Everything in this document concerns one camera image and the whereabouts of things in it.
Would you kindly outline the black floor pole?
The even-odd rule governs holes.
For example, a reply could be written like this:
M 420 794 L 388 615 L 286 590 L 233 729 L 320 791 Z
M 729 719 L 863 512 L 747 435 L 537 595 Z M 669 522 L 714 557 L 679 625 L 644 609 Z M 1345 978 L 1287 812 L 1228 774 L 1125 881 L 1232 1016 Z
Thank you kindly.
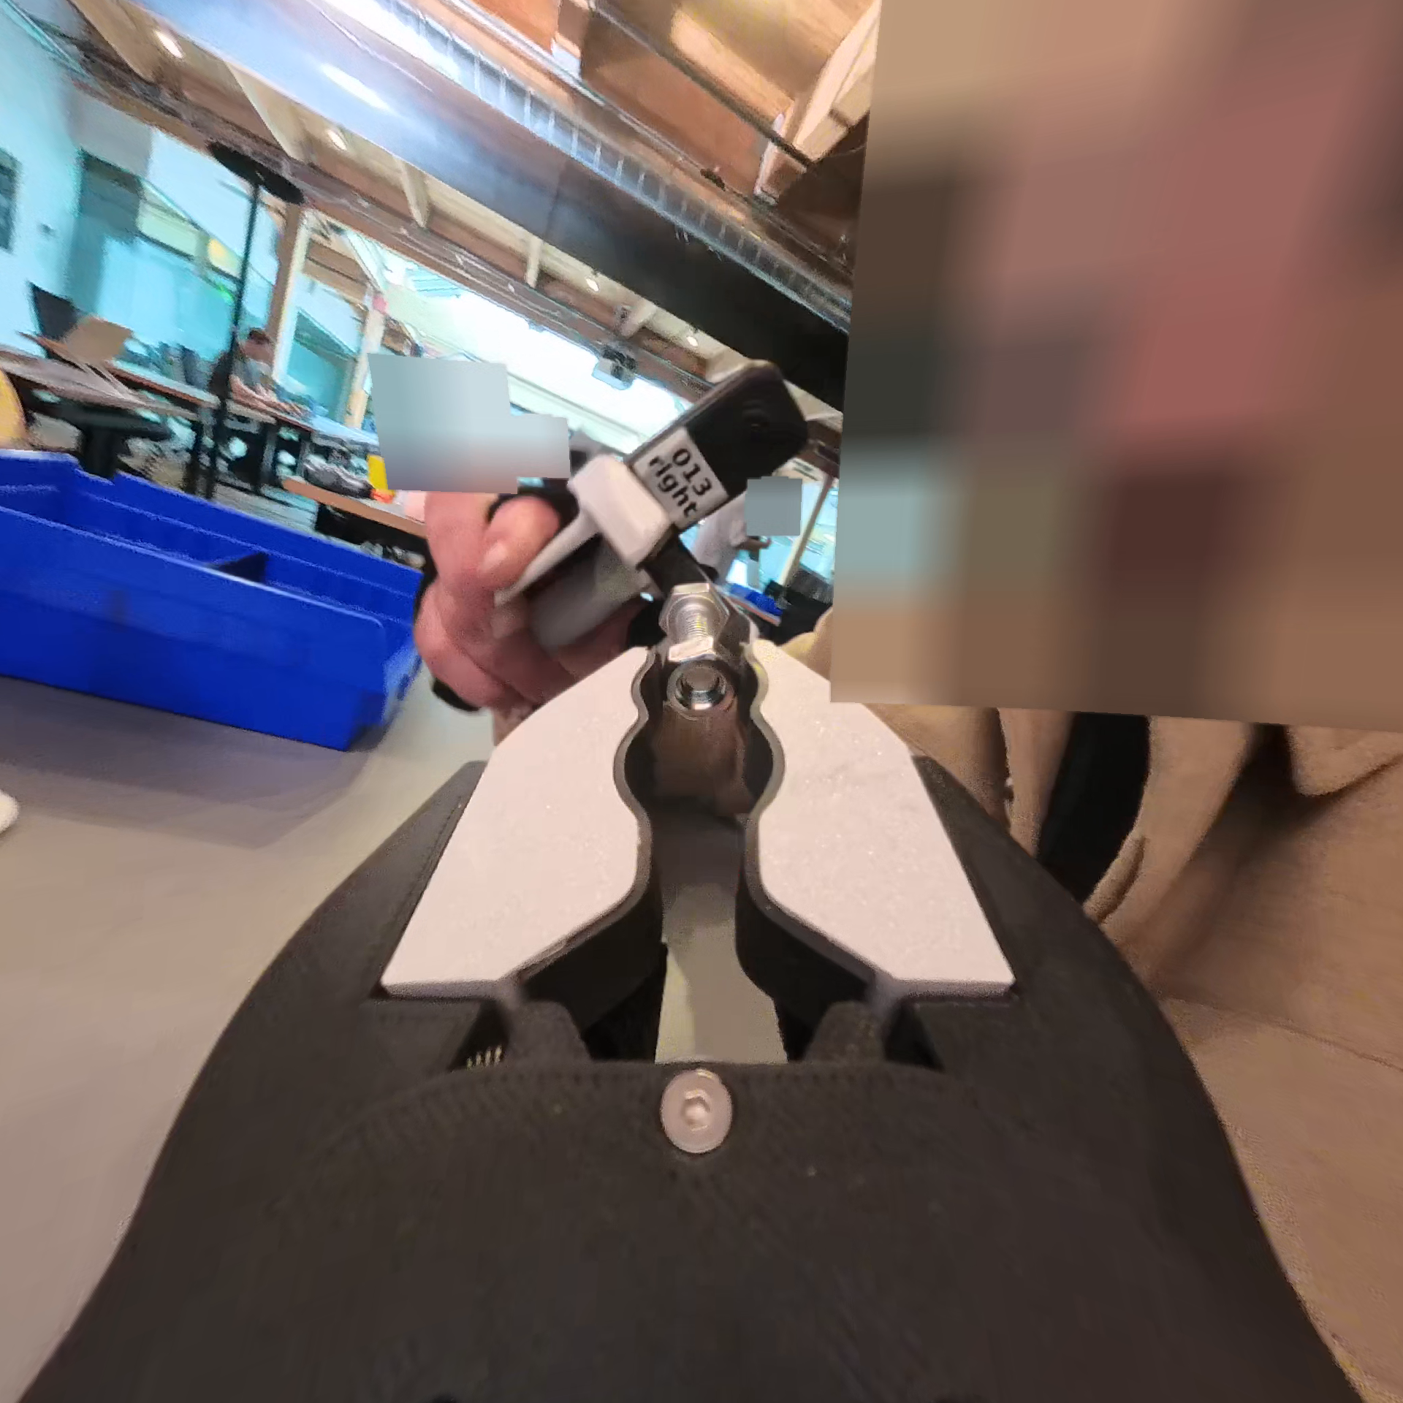
M 240 378 L 236 365 L 241 358 L 250 358 L 250 355 L 243 351 L 241 320 L 250 276 L 253 271 L 253 246 L 258 231 L 258 213 L 266 194 L 271 194 L 273 199 L 283 201 L 285 204 L 300 209 L 305 206 L 305 193 L 285 174 L 263 164 L 261 161 L 255 159 L 253 156 L 238 148 L 226 146 L 225 143 L 213 143 L 208 151 L 210 156 L 221 168 L 225 168 L 240 181 L 248 184 L 251 193 L 251 208 L 245 228 L 243 251 L 240 256 L 240 276 L 235 293 L 235 310 L 231 316 L 231 336 L 228 340 L 230 345 L 225 353 L 225 360 L 228 361 L 226 376 L 223 380 L 221 391 L 218 396 L 216 420 L 208 438 L 203 470 L 203 497 L 206 502 L 213 502 L 216 498 L 218 488 L 220 450 L 225 430 L 233 413 L 233 405 L 235 401 L 245 405 L 253 396 L 253 391 L 250 391 L 243 378 Z

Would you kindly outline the grey desk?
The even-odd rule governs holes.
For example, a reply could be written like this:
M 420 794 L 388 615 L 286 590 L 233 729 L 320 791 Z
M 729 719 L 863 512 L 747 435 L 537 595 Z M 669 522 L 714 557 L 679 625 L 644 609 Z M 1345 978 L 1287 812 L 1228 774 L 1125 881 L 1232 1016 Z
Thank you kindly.
M 109 1267 L 173 1120 L 308 916 L 495 729 L 418 680 L 350 752 L 4 680 L 2 1397 Z

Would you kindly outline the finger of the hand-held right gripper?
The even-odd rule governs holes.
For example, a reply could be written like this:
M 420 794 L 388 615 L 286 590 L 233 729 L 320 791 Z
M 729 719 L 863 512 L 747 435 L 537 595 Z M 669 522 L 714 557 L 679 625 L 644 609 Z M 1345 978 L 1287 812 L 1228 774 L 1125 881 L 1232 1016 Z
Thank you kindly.
M 642 563 L 679 537 L 679 525 L 625 462 L 597 455 L 575 472 L 572 497 L 624 563 Z

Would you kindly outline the wood top office desk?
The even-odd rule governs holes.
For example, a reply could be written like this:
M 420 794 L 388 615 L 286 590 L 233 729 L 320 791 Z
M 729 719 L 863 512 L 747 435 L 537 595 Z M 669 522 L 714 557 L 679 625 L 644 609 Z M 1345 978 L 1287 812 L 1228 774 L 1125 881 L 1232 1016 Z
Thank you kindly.
M 382 503 L 377 498 L 353 498 L 342 493 L 328 492 L 327 488 L 308 483 L 298 477 L 285 477 L 281 480 L 281 488 L 293 497 L 313 502 L 320 507 L 328 508 L 330 512 L 342 512 L 343 515 L 352 515 L 362 518 L 363 522 L 372 522 L 373 525 L 387 532 L 408 535 L 418 540 L 428 538 L 427 525 L 422 520 L 405 513 L 395 503 Z
M 28 411 L 56 416 L 79 431 L 79 463 L 99 478 L 118 475 L 128 442 L 170 447 L 171 421 L 191 425 L 195 438 L 183 488 L 191 495 L 213 497 L 206 445 L 218 401 L 208 391 L 143 375 L 126 365 L 71 363 L 9 346 L 2 353 L 2 370 L 18 385 Z

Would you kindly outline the person's right hand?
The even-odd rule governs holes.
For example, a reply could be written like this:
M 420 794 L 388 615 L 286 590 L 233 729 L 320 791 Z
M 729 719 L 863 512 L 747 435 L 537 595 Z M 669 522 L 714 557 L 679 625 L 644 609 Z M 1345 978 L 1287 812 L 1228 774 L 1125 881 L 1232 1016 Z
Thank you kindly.
M 574 517 L 569 492 L 517 497 L 433 493 L 428 560 L 415 607 L 415 645 L 437 694 L 457 709 L 514 724 L 627 649 L 661 639 L 657 602 L 634 600 L 559 652 L 544 649 L 522 602 L 499 605 Z

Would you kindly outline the person's black garment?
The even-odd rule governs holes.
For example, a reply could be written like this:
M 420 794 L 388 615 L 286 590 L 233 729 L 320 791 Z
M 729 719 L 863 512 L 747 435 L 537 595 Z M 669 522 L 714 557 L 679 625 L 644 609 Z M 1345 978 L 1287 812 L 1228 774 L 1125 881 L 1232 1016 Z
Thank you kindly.
M 1075 714 L 1046 806 L 1036 857 L 1081 904 L 1127 846 L 1150 771 L 1150 719 Z

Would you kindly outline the steel hex bolt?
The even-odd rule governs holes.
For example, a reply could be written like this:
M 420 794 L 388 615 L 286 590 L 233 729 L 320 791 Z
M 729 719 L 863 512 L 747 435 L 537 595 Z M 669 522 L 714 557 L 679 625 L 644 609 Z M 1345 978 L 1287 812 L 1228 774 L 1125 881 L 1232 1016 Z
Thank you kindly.
M 667 659 L 674 647 L 711 649 L 724 655 L 727 614 L 711 585 L 681 585 L 661 612 Z

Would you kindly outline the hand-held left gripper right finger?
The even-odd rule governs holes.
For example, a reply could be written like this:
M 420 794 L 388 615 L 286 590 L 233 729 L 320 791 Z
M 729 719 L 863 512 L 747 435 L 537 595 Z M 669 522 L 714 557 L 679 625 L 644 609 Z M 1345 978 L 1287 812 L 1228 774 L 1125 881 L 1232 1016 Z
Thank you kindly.
M 901 1006 L 990 1001 L 1015 973 L 918 759 L 863 704 L 754 644 L 737 954 L 782 1018 L 818 1029 L 834 1006 L 888 1024 Z

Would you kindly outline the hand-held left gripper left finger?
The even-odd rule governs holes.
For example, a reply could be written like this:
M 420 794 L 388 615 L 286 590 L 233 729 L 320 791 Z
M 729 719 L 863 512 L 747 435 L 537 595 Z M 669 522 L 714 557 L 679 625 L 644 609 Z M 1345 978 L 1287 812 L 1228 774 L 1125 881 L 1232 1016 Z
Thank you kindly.
M 656 674 L 654 652 L 631 650 L 495 749 L 382 976 L 388 996 L 609 1014 L 651 978 L 654 841 L 627 757 Z

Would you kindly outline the person's tan coat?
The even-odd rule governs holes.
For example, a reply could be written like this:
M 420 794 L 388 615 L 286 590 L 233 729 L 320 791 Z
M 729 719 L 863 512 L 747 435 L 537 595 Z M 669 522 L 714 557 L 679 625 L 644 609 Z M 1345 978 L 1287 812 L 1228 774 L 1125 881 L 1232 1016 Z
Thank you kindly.
M 1075 714 L 871 710 L 1036 857 Z M 1081 906 L 1193 1058 L 1314 1325 L 1400 1402 L 1400 734 L 1150 717 L 1140 814 Z

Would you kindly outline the blue plastic bin with divider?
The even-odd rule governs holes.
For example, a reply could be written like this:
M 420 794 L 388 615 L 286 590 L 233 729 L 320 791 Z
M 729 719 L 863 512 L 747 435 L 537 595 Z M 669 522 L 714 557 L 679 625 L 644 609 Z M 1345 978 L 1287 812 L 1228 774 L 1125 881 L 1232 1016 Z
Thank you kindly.
M 266 552 L 270 582 L 203 563 Z M 418 674 L 418 572 L 58 453 L 2 457 L 2 674 L 350 751 Z

